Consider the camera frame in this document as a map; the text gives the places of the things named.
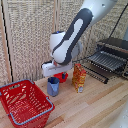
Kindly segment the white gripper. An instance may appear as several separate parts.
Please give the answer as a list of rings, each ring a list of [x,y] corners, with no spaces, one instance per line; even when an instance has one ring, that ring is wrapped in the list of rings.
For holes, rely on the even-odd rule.
[[[65,79],[66,72],[72,68],[72,63],[67,65],[54,65],[54,61],[50,60],[42,64],[42,74],[44,77],[49,77],[54,74],[62,73],[62,79]]]

